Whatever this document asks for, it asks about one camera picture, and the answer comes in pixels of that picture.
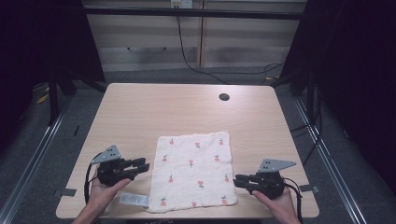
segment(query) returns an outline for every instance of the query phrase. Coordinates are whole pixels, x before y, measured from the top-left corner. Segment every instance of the power outlet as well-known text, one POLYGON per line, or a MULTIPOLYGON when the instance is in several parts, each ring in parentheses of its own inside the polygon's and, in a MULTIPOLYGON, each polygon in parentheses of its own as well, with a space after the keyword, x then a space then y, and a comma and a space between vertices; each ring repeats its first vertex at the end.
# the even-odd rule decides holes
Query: power outlet
POLYGON ((171 0, 171 8, 181 8, 181 0, 171 0))
POLYGON ((181 8, 192 8, 192 0, 181 0, 181 8))

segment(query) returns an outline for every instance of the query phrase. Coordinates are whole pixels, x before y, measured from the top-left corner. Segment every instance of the small flower print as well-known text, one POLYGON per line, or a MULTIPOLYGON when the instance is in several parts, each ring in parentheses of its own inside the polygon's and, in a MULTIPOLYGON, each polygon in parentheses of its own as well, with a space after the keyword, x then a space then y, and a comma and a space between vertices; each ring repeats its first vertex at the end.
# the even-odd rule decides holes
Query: small flower print
POLYGON ((222 204, 228 204, 228 202, 227 202, 227 198, 225 197, 225 195, 223 196, 223 197, 221 197, 221 202, 222 202, 222 204))
POLYGON ((204 188, 204 181, 198 180, 198 186, 203 189, 204 188))
POLYGON ((166 199, 165 199, 165 197, 163 197, 163 198, 161 199, 161 206, 166 206, 166 199))

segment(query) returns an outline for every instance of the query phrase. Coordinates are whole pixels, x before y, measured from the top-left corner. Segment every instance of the wooden table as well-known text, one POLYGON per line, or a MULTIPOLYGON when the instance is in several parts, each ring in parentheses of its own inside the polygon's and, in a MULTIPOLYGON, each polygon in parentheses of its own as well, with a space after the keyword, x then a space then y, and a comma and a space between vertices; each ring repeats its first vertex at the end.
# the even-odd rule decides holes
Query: wooden table
MULTIPOLYGON (((84 207, 83 184, 88 165, 99 152, 115 144, 126 159, 147 158, 153 165, 158 138, 168 135, 229 131, 233 174, 254 174, 262 159, 296 161, 280 173, 299 185, 308 180, 292 141, 274 89, 257 86, 111 84, 98 109, 76 166, 67 184, 77 189, 63 196, 56 214, 76 217, 84 207), (227 93, 228 101, 219 95, 227 93)), ((151 169, 136 177, 123 191, 149 195, 151 169)), ((117 196, 105 212, 114 218, 263 218, 269 210, 245 189, 236 189, 234 206, 194 208, 150 214, 142 207, 120 204, 117 196)), ((318 206, 311 191, 303 193, 303 217, 316 217, 318 206)))

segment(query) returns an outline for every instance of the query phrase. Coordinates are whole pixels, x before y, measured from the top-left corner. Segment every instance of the forearm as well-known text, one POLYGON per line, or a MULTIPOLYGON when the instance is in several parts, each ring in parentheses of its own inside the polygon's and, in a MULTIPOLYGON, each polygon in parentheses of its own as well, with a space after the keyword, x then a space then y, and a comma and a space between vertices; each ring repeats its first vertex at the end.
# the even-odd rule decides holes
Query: forearm
POLYGON ((282 224, 301 224, 296 216, 283 216, 277 219, 282 224))
POLYGON ((80 223, 94 223, 99 217, 100 212, 98 209, 93 208, 92 206, 85 206, 81 212, 78 214, 76 219, 72 222, 73 224, 80 223))

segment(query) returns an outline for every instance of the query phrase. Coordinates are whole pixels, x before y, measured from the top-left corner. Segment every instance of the metal rail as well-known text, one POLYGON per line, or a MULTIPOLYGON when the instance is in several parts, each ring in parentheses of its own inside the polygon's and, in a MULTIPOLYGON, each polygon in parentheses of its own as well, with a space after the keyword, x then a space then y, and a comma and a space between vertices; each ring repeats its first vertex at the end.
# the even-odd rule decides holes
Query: metal rail
POLYGON ((211 17, 289 21, 299 21, 303 19, 321 20, 327 19, 329 17, 329 15, 308 15, 301 12, 269 12, 162 7, 39 7, 38 10, 63 12, 68 11, 71 13, 85 13, 95 15, 211 17))
POLYGON ((64 107, 59 114, 58 118, 53 122, 51 126, 46 130, 43 138, 41 139, 40 144, 35 150, 35 154, 30 159, 28 165, 26 166, 20 180, 18 181, 15 189, 12 190, 11 194, 8 196, 5 201, 2 209, 0 210, 0 223, 8 224, 12 222, 18 207, 20 206, 24 195, 29 189, 30 184, 32 183, 35 172, 38 170, 41 162, 44 159, 44 156, 52 142, 53 137, 58 132, 58 129, 62 123, 64 118, 64 112, 67 107, 70 105, 72 97, 67 97, 64 107))
POLYGON ((335 188, 338 190, 338 193, 340 194, 340 197, 346 207, 346 210, 352 218, 352 221, 356 224, 366 224, 367 222, 364 218, 364 215, 361 212, 361 209, 359 208, 359 205, 353 197, 351 191, 349 190, 347 183, 338 171, 337 165, 332 159, 332 155, 330 154, 329 149, 327 149, 321 138, 319 138, 318 140, 319 132, 317 127, 315 125, 308 125, 310 124, 310 122, 308 116, 306 115, 306 108, 303 101, 301 99, 297 99, 295 100, 295 103, 301 117, 303 118, 305 125, 308 128, 312 140, 314 141, 314 143, 318 141, 318 153, 322 158, 323 163, 332 179, 332 182, 334 183, 335 188))

